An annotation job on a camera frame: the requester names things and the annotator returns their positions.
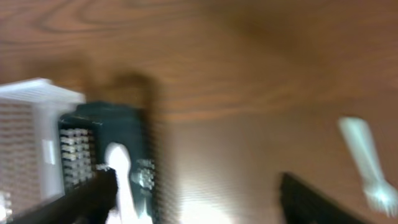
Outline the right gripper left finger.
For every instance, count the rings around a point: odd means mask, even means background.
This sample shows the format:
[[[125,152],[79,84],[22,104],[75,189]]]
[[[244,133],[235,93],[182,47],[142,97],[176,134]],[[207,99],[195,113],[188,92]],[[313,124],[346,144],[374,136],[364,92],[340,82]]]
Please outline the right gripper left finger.
[[[115,170],[99,170],[96,177],[63,197],[11,216],[9,224],[105,224],[116,206],[117,192]]]

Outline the white plastic fork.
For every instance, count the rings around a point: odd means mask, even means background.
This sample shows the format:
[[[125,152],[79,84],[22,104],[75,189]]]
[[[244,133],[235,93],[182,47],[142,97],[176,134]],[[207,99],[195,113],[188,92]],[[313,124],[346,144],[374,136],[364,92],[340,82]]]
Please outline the white plastic fork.
[[[397,189],[385,178],[368,123],[359,117],[338,119],[343,139],[363,181],[369,207],[387,217],[397,216]]]

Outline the white plastic spoon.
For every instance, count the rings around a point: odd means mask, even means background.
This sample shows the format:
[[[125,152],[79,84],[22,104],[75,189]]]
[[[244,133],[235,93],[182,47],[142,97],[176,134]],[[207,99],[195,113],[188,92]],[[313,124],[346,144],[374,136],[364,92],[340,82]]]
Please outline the white plastic spoon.
[[[143,209],[142,212],[137,212],[134,207],[134,197],[129,181],[131,160],[126,147],[122,144],[111,143],[106,148],[104,158],[106,165],[114,169],[118,184],[116,211],[111,213],[111,218],[107,223],[152,223],[152,219],[147,214],[146,209]]]

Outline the white perforated plastic basket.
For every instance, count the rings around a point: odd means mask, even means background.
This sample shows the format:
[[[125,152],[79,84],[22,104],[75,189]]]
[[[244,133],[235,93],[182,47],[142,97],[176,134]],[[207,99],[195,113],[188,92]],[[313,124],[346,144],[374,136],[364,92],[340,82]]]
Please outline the white perforated plastic basket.
[[[1,223],[64,195],[57,121],[84,102],[45,78],[1,85]]]

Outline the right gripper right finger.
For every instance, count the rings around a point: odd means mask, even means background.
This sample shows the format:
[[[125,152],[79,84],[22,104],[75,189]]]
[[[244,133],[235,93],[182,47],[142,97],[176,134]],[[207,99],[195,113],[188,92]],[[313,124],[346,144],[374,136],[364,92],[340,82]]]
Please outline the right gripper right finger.
[[[291,172],[281,173],[279,203],[286,224],[369,223]]]

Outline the black perforated plastic basket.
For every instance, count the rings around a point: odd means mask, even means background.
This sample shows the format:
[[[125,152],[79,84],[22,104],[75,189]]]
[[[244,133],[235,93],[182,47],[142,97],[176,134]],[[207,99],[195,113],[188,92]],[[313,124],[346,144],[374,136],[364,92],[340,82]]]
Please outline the black perforated plastic basket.
[[[106,148],[111,143],[126,147],[131,160],[129,181],[137,212],[146,209],[152,223],[160,223],[157,174],[153,148],[142,110],[123,104],[80,104],[58,120],[63,184],[66,192],[109,169]]]

